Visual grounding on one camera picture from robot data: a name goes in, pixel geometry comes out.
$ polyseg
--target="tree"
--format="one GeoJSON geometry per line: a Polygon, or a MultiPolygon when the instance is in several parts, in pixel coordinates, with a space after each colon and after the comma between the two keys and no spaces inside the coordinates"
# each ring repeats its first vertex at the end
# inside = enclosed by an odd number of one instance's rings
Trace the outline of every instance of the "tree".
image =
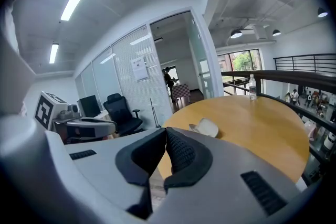
{"type": "Polygon", "coordinates": [[[251,70],[250,56],[249,54],[240,54],[233,61],[235,71],[251,70]]]}

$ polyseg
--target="doorway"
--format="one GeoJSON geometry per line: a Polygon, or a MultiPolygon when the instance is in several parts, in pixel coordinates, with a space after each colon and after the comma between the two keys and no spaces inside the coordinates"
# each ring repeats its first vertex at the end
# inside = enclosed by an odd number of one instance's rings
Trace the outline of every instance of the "doorway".
{"type": "Polygon", "coordinates": [[[204,45],[191,12],[150,25],[173,113],[214,97],[204,45]]]}

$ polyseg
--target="glass door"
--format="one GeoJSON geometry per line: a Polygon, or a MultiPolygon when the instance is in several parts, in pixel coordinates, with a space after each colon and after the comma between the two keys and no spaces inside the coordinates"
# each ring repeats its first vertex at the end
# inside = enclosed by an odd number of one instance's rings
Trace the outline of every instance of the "glass door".
{"type": "Polygon", "coordinates": [[[193,60],[195,64],[195,69],[202,87],[202,89],[200,90],[203,93],[204,99],[213,98],[214,91],[212,87],[212,79],[201,35],[198,31],[198,26],[191,12],[185,13],[185,20],[187,22],[187,31],[190,39],[190,46],[194,58],[193,60]]]}

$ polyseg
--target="black pendant lamp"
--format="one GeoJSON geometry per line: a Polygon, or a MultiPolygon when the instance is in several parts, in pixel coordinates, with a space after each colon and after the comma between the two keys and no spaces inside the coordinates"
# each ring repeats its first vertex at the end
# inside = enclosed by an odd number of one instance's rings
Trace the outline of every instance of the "black pendant lamp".
{"type": "Polygon", "coordinates": [[[317,14],[318,14],[318,17],[320,17],[320,18],[325,17],[325,16],[328,15],[328,13],[323,8],[319,8],[317,10],[317,14]]]}
{"type": "Polygon", "coordinates": [[[235,29],[231,32],[231,38],[237,38],[237,37],[240,37],[243,33],[238,30],[238,29],[235,29]]]}
{"type": "Polygon", "coordinates": [[[279,36],[279,35],[281,35],[281,32],[278,29],[275,29],[273,31],[273,36],[275,37],[275,36],[279,36]]]}

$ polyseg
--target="computer monitor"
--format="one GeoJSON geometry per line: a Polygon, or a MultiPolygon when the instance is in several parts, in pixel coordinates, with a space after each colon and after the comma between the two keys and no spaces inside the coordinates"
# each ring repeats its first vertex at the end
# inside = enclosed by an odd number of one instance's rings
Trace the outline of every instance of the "computer monitor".
{"type": "Polygon", "coordinates": [[[100,109],[95,95],[81,98],[77,101],[81,115],[93,118],[100,114],[100,109]]]}

